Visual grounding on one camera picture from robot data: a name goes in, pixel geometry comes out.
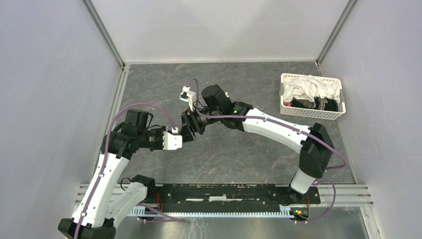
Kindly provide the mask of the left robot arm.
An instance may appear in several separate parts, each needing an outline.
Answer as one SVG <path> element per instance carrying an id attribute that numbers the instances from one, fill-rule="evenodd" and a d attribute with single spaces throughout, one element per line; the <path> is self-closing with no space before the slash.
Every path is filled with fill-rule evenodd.
<path id="1" fill-rule="evenodd" d="M 58 230 L 68 239 L 112 239 L 116 231 L 140 202 L 156 198 L 155 180 L 137 175 L 124 192 L 110 201 L 118 178 L 133 154 L 141 149 L 176 150 L 183 137 L 176 126 L 155 128 L 149 112 L 130 109 L 125 120 L 106 134 L 99 161 L 88 189 L 70 218 L 62 219 Z"/>

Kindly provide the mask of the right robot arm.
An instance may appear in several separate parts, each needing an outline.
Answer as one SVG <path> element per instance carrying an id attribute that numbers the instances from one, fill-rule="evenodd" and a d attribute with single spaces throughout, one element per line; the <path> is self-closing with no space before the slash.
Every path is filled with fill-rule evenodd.
<path id="1" fill-rule="evenodd" d="M 323 125 L 298 125 L 272 117 L 252 105 L 231 101 L 219 85 L 208 86 L 202 91 L 205 106 L 201 107 L 196 97 L 190 87 L 183 87 L 180 99 L 189 104 L 181 114 L 187 130 L 186 139 L 193 139 L 195 133 L 203 134 L 206 126 L 219 122 L 228 129 L 279 142 L 300 155 L 299 168 L 287 190 L 291 202 L 302 202 L 312 183 L 327 170 L 334 146 Z"/>

